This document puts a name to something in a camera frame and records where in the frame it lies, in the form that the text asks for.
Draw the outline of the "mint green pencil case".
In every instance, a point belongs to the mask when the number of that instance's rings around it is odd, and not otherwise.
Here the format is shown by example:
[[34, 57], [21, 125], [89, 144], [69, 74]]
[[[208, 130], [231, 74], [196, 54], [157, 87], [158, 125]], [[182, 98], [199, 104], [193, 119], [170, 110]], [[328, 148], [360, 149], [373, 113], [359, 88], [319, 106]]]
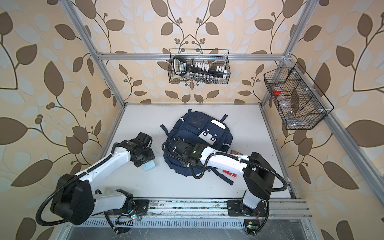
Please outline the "mint green pencil case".
[[142, 165], [144, 171], [149, 171], [156, 167], [155, 161], [151, 160]]

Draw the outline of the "red stationery blister pack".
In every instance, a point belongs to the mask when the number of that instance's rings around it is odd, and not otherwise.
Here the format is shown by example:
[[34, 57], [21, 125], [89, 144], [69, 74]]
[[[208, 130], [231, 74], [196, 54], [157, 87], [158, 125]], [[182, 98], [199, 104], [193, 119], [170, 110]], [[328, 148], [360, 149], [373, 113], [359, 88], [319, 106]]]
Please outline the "red stationery blister pack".
[[[236, 150], [231, 150], [231, 154], [233, 155], [242, 155], [240, 152], [236, 151]], [[223, 170], [223, 173], [225, 175], [228, 175], [228, 176], [231, 176], [232, 178], [237, 178], [237, 174], [233, 173], [233, 172], [230, 172], [230, 171], [227, 171], [227, 170]]]

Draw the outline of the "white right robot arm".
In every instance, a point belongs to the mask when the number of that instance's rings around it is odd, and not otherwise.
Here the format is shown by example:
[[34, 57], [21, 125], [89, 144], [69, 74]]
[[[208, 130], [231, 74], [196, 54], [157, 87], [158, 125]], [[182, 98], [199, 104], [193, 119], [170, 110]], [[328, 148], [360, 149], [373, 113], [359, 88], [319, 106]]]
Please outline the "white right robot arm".
[[247, 188], [242, 204], [248, 209], [256, 209], [261, 201], [269, 200], [275, 191], [273, 185], [278, 174], [258, 153], [233, 155], [202, 144], [193, 146], [182, 139], [165, 143], [163, 149], [166, 155], [185, 164], [197, 180], [208, 169], [221, 169], [243, 177]]

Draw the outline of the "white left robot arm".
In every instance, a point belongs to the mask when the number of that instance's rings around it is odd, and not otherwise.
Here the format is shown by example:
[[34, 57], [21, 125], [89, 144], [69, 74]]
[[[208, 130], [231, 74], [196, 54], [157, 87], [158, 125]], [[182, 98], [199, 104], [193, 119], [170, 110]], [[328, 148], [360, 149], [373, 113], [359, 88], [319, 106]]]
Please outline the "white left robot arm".
[[53, 196], [51, 212], [74, 225], [89, 217], [112, 210], [125, 215], [135, 212], [133, 194], [122, 189], [102, 192], [99, 185], [129, 162], [140, 167], [154, 160], [152, 137], [139, 133], [136, 138], [115, 143], [111, 153], [89, 168], [59, 179], [58, 193]]

